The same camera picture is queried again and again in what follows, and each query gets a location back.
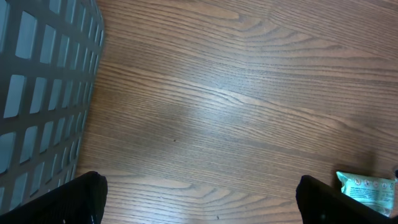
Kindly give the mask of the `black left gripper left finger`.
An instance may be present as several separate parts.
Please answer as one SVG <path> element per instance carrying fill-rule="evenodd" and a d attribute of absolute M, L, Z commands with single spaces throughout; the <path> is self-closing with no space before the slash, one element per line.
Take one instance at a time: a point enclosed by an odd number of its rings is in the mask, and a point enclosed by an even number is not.
<path fill-rule="evenodd" d="M 1 224 L 100 224 L 107 194 L 106 177 L 90 171 L 1 215 Z"/>

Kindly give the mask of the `teal wipes packet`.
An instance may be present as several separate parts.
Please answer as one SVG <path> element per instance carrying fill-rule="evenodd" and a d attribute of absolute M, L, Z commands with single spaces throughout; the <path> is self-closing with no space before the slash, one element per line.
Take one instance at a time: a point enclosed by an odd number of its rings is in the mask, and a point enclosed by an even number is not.
<path fill-rule="evenodd" d="M 336 172 L 342 184 L 341 192 L 365 206 L 390 217 L 394 208 L 396 181 Z"/>

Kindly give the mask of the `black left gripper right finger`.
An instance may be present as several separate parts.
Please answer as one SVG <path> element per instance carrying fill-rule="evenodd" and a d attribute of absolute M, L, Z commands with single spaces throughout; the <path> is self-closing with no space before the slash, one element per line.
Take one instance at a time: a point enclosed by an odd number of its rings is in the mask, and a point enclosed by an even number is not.
<path fill-rule="evenodd" d="M 397 224 L 310 175 L 301 177 L 296 201 L 303 224 Z"/>

